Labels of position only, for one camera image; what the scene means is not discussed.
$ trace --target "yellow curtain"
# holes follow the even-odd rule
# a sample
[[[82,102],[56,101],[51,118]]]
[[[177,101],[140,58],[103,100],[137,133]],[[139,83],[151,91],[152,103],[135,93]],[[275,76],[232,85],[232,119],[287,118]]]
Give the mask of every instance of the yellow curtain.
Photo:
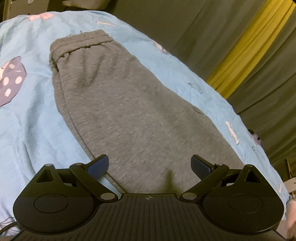
[[[227,99],[266,53],[295,6],[292,0],[267,0],[207,83]]]

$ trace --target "bedsheet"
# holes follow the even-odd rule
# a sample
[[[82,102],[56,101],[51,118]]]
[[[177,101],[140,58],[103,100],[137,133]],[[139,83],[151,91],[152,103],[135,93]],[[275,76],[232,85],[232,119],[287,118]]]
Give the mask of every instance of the bedsheet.
[[[26,72],[15,97],[0,107],[0,222],[4,221],[0,227],[13,220],[14,200],[44,164],[67,168],[75,162],[89,162],[57,111],[49,47],[58,38],[97,29],[135,55],[164,86],[203,111],[241,161],[255,165],[266,177],[286,207],[289,194],[262,147],[253,142],[231,105],[177,58],[108,13],[51,12],[20,15],[0,24],[0,66],[20,56]],[[100,182],[110,185],[103,178]],[[6,235],[17,231],[13,228]]]

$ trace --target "polka dot pattern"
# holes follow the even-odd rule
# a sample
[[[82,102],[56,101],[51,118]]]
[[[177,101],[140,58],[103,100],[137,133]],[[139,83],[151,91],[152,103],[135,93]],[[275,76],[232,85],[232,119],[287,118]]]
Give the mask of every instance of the polka dot pattern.
[[[18,56],[8,62],[0,68],[2,78],[0,79],[0,106],[3,106],[17,95],[21,86],[27,76],[26,70],[21,63],[21,57]]]
[[[15,79],[15,83],[18,85],[19,83],[21,83],[21,81],[22,81],[22,77],[17,77],[16,79]]]
[[[10,95],[10,93],[11,93],[11,89],[7,89],[7,90],[5,91],[5,93],[4,93],[4,95],[5,95],[6,97],[8,97],[8,96]]]
[[[8,83],[9,83],[9,78],[5,77],[3,80],[3,85],[6,86],[6,85],[8,85]]]

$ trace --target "gray curtain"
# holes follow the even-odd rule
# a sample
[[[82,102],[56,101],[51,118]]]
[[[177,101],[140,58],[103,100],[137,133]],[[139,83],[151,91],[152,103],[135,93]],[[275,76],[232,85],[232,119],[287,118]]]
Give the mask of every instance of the gray curtain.
[[[207,80],[265,2],[206,1],[171,53],[203,80]]]
[[[296,157],[296,11],[259,64],[228,98],[257,133],[274,167]]]
[[[161,44],[206,80],[266,0],[114,0],[111,14]]]

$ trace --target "curtain fold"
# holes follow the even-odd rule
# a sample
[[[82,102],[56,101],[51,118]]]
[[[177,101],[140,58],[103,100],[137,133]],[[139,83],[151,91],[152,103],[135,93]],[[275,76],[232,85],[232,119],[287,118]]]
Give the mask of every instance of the curtain fold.
[[[259,63],[295,6],[292,0],[267,0],[207,83],[227,99]]]
[[[276,166],[287,158],[294,169],[296,168],[295,56],[296,10],[263,58],[227,99],[246,127],[260,136],[270,162]]]
[[[206,80],[237,43],[265,2],[205,1],[170,52]]]
[[[204,5],[213,2],[213,0],[114,1],[111,0],[111,8],[107,9],[109,13],[146,34],[169,52]]]

